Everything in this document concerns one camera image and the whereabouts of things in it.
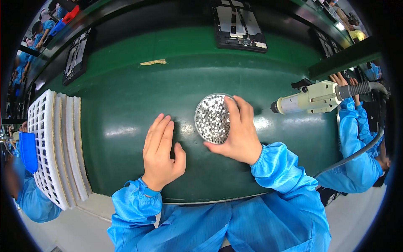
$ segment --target worker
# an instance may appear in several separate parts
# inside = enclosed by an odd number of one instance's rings
[[[16,131],[16,132],[13,133],[11,131],[11,125],[8,127],[8,132],[9,132],[10,137],[11,137],[10,144],[12,146],[13,155],[17,156],[17,157],[21,157],[19,132]]]
[[[27,132],[27,122],[20,130]],[[43,223],[59,216],[62,209],[36,186],[34,177],[25,170],[21,158],[8,156],[4,170],[9,194],[32,221]]]
[[[53,20],[47,20],[42,23],[41,21],[36,22],[31,29],[33,35],[36,35],[33,45],[36,49],[40,49],[42,44],[49,34],[50,30],[54,27],[56,23]]]
[[[53,20],[47,20],[43,24],[41,21],[36,22],[31,30],[32,34],[35,36],[35,41],[33,42],[32,47],[29,48],[33,50],[39,50],[42,47],[46,36],[49,34],[50,30],[52,30],[55,24],[56,23]],[[35,56],[33,55],[29,56],[28,62],[24,69],[25,73],[28,72],[31,62],[34,60],[34,58]]]
[[[176,143],[170,159],[174,122],[160,114],[145,138],[144,175],[112,195],[116,213],[108,235],[115,251],[218,251],[224,239],[235,251],[327,251],[331,236],[317,181],[285,144],[261,145],[249,103],[234,96],[239,110],[234,100],[224,99],[231,121],[228,139],[204,145],[249,164],[256,182],[276,192],[190,207],[162,204],[163,187],[185,172],[186,153]]]
[[[326,2],[329,3],[330,6],[335,6],[338,0],[326,0]]]
[[[340,86],[348,85],[340,73],[331,75],[330,79]],[[340,108],[340,151],[346,158],[362,149],[376,134],[369,131],[367,113],[361,106],[359,96],[344,99]],[[367,152],[316,179],[321,186],[338,192],[361,193],[374,185],[381,186],[390,166],[385,143],[378,142]]]

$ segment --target green table surface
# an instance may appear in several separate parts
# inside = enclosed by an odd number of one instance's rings
[[[111,196],[144,173],[142,149],[159,113],[175,121],[174,142],[187,153],[186,172],[162,191],[165,203],[227,200],[268,192],[244,163],[203,146],[194,112],[208,94],[236,94],[255,109],[262,143],[284,142],[299,165],[314,175],[339,160],[336,111],[274,114],[273,101],[298,92],[290,83],[307,77],[320,60],[313,48],[265,33],[266,54],[218,49],[212,27],[152,32],[94,52],[87,72],[67,87],[62,76],[47,89],[82,98],[81,131],[85,167],[93,192]],[[140,66],[166,59],[167,64]]]

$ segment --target blue plastic bin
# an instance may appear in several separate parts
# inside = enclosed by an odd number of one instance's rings
[[[30,173],[38,170],[36,159],[35,134],[20,131],[20,153],[25,169]]]
[[[66,24],[65,23],[63,23],[62,22],[62,20],[59,20],[58,22],[57,22],[57,24],[52,28],[52,30],[50,30],[50,35],[51,36],[55,36],[58,32],[60,32],[61,31],[61,29],[63,29],[65,26],[66,26]]]

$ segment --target floor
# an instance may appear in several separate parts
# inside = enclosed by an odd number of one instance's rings
[[[326,208],[332,240],[329,252],[352,252],[373,222],[386,186],[361,194],[340,195]],[[21,218],[43,252],[58,246],[63,252],[113,251],[106,229],[114,213],[111,197],[93,194],[79,207],[47,223],[35,223],[19,210]]]

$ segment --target hand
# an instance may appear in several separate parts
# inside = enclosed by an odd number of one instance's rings
[[[343,78],[340,72],[338,72],[337,75],[330,75],[329,78],[331,79],[331,81],[336,82],[339,86],[348,85],[347,81]]]
[[[227,140],[220,145],[209,142],[204,142],[204,145],[211,152],[253,165],[262,152],[262,145],[253,124],[253,107],[239,96],[234,96],[234,99],[240,110],[234,100],[228,96],[224,98],[231,122]]]
[[[170,159],[174,122],[160,114],[151,125],[143,149],[144,176],[142,180],[153,191],[161,191],[185,173],[186,153],[180,143],[175,144],[175,159]]]
[[[35,46],[35,48],[36,48],[36,49],[41,48],[41,47],[42,47],[42,44],[43,44],[43,42],[42,42],[42,40],[41,40],[41,41],[38,42],[38,44]]]
[[[28,126],[27,126],[27,122],[23,122],[21,127],[20,127],[20,131],[27,133],[28,132]]]
[[[355,85],[358,84],[358,81],[355,78],[350,78],[350,85]],[[354,97],[354,102],[355,102],[355,106],[359,106],[361,105],[361,103],[359,102],[359,94],[356,94]]]

